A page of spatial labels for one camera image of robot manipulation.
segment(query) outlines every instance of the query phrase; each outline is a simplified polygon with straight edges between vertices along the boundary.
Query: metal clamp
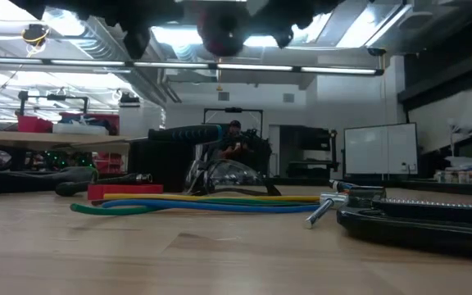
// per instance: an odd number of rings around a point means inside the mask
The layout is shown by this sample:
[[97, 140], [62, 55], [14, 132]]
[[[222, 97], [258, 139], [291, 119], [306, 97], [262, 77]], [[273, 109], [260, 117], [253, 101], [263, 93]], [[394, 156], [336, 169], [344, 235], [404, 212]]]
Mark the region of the metal clamp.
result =
[[347, 202], [349, 196], [345, 193], [322, 193], [320, 195], [320, 207], [307, 217], [303, 223], [306, 229], [312, 229], [314, 224], [330, 209], [336, 209]]

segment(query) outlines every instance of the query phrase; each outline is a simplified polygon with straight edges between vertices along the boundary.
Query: green cable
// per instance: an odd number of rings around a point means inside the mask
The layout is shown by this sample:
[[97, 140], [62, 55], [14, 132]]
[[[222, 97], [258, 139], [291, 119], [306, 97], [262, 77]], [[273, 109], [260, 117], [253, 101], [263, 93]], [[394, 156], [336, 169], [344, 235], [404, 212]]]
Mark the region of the green cable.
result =
[[[266, 201], [266, 200], [249, 200], [249, 199], [237, 199], [237, 198], [217, 198], [201, 200], [198, 202], [208, 202], [211, 204], [239, 204], [243, 206], [274, 206], [274, 207], [284, 207], [284, 206], [301, 206], [301, 205], [310, 205], [313, 202], [281, 202], [281, 201]], [[70, 209], [74, 212], [96, 215], [96, 216], [127, 216], [134, 214], [143, 214], [148, 212], [154, 212], [162, 210], [161, 208], [146, 207], [146, 206], [137, 206], [130, 208], [113, 208], [106, 209], [95, 206], [85, 206], [81, 204], [72, 204]]]

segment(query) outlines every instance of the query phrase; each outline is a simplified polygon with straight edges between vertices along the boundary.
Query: whiteboard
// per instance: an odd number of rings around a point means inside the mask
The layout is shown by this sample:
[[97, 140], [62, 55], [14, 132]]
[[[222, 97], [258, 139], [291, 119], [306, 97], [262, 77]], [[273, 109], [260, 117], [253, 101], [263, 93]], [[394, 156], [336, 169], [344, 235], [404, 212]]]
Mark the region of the whiteboard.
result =
[[416, 124], [345, 129], [347, 174], [418, 173]]
[[345, 129], [347, 174], [386, 174], [387, 126]]

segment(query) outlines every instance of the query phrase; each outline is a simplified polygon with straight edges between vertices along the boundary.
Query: wooden tabletop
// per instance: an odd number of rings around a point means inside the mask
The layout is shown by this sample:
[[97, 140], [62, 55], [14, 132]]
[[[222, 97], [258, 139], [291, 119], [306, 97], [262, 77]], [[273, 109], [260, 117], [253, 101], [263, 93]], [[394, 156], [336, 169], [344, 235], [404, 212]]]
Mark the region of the wooden tabletop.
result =
[[127, 153], [129, 144], [118, 143], [125, 136], [82, 135], [82, 134], [46, 134], [27, 132], [0, 131], [0, 146], [27, 148], [35, 151], [46, 151], [61, 145], [81, 144], [66, 147], [65, 150], [81, 152], [118, 152]]
[[0, 294], [472, 294], [471, 260], [350, 238], [333, 212], [309, 230], [307, 214], [86, 216], [74, 201], [0, 195]]

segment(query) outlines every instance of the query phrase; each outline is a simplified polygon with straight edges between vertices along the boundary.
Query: desk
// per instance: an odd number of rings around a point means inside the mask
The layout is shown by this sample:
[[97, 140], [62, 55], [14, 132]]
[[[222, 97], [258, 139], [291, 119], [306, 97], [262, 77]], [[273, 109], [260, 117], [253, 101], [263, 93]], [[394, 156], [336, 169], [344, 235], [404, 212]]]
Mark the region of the desk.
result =
[[[312, 195], [322, 188], [279, 190]], [[350, 238], [333, 212], [308, 230], [306, 214], [103, 217], [71, 212], [74, 201], [82, 200], [0, 196], [0, 294], [472, 294], [471, 260]]]
[[81, 134], [40, 134], [26, 132], [0, 131], [0, 146], [9, 148], [24, 148], [35, 151], [53, 150], [67, 144], [75, 147], [58, 148], [77, 150], [78, 152], [116, 152], [127, 154], [129, 144], [119, 143], [125, 136], [81, 135]]

